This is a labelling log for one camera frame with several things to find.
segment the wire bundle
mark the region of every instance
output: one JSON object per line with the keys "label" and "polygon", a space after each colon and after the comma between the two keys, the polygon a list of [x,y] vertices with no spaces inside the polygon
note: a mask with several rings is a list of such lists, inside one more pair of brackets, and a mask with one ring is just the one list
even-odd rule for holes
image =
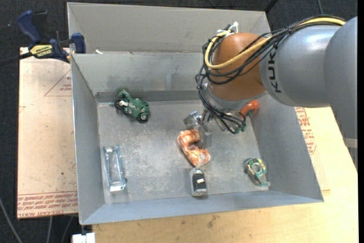
{"label": "wire bundle", "polygon": [[[282,40],[288,37],[291,33],[301,30],[305,27],[316,26],[321,24],[342,26],[343,24],[345,24],[345,21],[342,18],[330,15],[320,15],[320,16],[305,18],[283,29],[273,31],[271,33],[267,32],[265,34],[258,36],[247,47],[243,48],[236,56],[234,56],[230,60],[222,64],[214,65],[212,64],[214,52],[217,50],[220,42],[226,36],[233,33],[232,30],[233,26],[228,26],[225,30],[219,31],[214,37],[209,39],[208,42],[203,45],[202,53],[204,56],[204,62],[202,67],[200,68],[200,71],[195,76],[198,94],[200,96],[202,104],[205,107],[205,110],[208,111],[215,120],[219,120],[221,124],[223,124],[226,130],[228,130],[233,134],[237,134],[239,130],[236,131],[234,130],[234,128],[240,129],[241,127],[244,127],[246,117],[241,114],[240,114],[241,118],[235,117],[213,106],[203,93],[203,88],[206,87],[204,85],[204,80],[207,79],[211,84],[217,84],[217,85],[229,83],[234,79],[236,79],[237,77],[245,75],[250,70],[252,70],[273,49],[278,50]],[[246,61],[236,69],[233,69],[225,73],[221,73],[219,71],[219,69],[233,64],[238,59],[248,54],[249,57],[246,59]],[[251,66],[249,69],[246,69],[246,67],[251,63],[253,63],[253,66]],[[216,81],[214,80],[214,77],[223,77],[224,79],[222,81]]]}

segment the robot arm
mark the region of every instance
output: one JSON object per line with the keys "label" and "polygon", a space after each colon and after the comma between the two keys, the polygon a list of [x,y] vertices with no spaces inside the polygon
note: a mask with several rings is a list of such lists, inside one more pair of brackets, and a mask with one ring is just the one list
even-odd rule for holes
{"label": "robot arm", "polygon": [[230,27],[204,46],[196,80],[220,122],[234,123],[226,112],[269,94],[289,106],[331,106],[346,145],[357,147],[357,17],[311,17],[261,36]]}

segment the yellow label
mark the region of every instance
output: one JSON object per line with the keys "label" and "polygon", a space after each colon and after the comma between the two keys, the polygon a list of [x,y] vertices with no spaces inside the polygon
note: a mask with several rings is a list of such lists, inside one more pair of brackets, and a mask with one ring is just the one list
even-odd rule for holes
{"label": "yellow label", "polygon": [[36,45],[30,49],[30,52],[37,56],[42,57],[52,53],[52,46],[50,45]]}

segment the green toy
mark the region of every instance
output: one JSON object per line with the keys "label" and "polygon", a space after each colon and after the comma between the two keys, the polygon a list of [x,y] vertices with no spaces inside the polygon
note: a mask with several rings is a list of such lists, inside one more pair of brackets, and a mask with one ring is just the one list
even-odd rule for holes
{"label": "green toy", "polygon": [[124,89],[118,93],[118,99],[115,100],[114,105],[118,110],[136,118],[140,123],[145,123],[149,119],[149,104],[139,98],[132,98]]}

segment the grey metal bin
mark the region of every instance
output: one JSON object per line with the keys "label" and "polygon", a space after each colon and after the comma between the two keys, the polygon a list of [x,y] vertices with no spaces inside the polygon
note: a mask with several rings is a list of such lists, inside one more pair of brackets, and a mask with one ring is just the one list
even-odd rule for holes
{"label": "grey metal bin", "polygon": [[[202,112],[195,83],[201,47],[234,21],[240,31],[270,31],[259,11],[68,3],[69,33],[82,33],[87,47],[71,61],[81,224],[322,201],[295,109],[268,95],[244,133],[211,124],[212,159],[204,166],[209,195],[191,196],[192,166],[176,138],[185,130],[183,119]],[[149,102],[147,123],[117,112],[120,88]],[[127,186],[111,194],[101,149],[115,145]],[[269,187],[255,186],[243,172],[249,157],[267,163]]]}

